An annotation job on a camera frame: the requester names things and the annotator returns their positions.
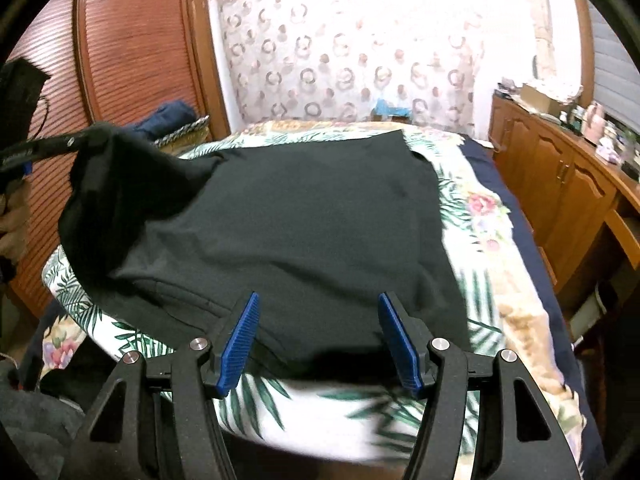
silver bolt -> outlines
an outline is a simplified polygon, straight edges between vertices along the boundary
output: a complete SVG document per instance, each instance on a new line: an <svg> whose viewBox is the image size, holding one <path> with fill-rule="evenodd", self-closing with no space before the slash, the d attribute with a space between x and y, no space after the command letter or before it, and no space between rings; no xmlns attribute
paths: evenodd
<svg viewBox="0 0 640 480"><path fill-rule="evenodd" d="M436 339L431 341L431 346L433 346L436 350L446 350L447 348L449 348L449 341L441 337L437 337Z"/></svg>
<svg viewBox="0 0 640 480"><path fill-rule="evenodd" d="M135 350L131 350L122 356L122 360L128 365L132 365L138 359L140 359L140 352L136 352Z"/></svg>
<svg viewBox="0 0 640 480"><path fill-rule="evenodd" d="M513 363L518 360L518 355L513 350L503 350L500 352L500 357L508 363Z"/></svg>
<svg viewBox="0 0 640 480"><path fill-rule="evenodd" d="M204 350L208 344L209 342L203 337L197 337L189 343L189 348L191 350Z"/></svg>

gray fabric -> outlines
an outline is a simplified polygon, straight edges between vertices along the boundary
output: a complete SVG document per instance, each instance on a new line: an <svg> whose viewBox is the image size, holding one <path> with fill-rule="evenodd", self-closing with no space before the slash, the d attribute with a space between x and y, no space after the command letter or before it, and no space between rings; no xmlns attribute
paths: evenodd
<svg viewBox="0 0 640 480"><path fill-rule="evenodd" d="M0 421L36 475L55 480L84 415L53 397L12 389L13 367L0 362Z"/></svg>

white wall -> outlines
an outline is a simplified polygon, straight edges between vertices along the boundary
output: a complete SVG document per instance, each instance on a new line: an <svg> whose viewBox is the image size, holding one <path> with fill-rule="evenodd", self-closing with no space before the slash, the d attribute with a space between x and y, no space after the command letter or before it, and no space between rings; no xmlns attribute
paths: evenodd
<svg viewBox="0 0 640 480"><path fill-rule="evenodd" d="M483 0L483 27L487 33L485 54L476 77L474 122L476 136L486 138L495 85L504 76L522 84L532 77L536 53L533 22L526 0ZM574 0L550 0L558 75L580 81L580 33ZM231 130L246 126L234 97L223 49L217 11L211 7L211 29Z"/></svg>

patterned curtain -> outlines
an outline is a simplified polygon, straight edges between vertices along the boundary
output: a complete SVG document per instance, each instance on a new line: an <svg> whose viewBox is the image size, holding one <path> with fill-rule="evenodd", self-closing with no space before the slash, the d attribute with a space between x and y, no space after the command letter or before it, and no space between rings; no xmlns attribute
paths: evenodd
<svg viewBox="0 0 640 480"><path fill-rule="evenodd" d="M473 131L482 17L468 0L215 0L242 118L358 121L378 98Z"/></svg>

mattress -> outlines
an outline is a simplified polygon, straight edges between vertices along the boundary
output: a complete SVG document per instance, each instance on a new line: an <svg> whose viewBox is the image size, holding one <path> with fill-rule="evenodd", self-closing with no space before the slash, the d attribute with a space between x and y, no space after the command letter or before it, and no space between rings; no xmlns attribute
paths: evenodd
<svg viewBox="0 0 640 480"><path fill-rule="evenodd" d="M182 156L363 138L396 129L394 123L270 121ZM558 304L543 267L540 272L542 261L524 229L517 202L479 145L431 128L403 129L410 149L430 161L438 174L443 245L466 301L474 351L493 356L510 348L519 354L558 419L584 477L590 478L602 466L602 444L576 375ZM69 312L65 332L75 334L76 341L87 334L114 359L131 349L146 357L172 351L93 304L62 247L52 254L42 277ZM46 370L63 364L47 363L46 356L45 361ZM478 400L477 392L468 393L457 479L470 477ZM396 388L249 374L226 399L213 402L221 426L249 440L320 458L394 466L408 459L424 412L423 403Z"/></svg>

